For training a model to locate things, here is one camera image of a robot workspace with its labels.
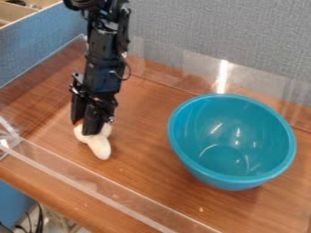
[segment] black cable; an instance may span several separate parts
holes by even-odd
[[[38,217],[38,225],[35,233],[43,233],[44,232],[44,215],[43,215],[43,209],[39,204],[39,217]]]
[[[31,217],[30,217],[28,212],[26,212],[26,215],[27,215],[28,222],[30,222],[30,230],[31,230],[31,233],[34,233],[34,226],[32,226],[32,221],[31,221]]]

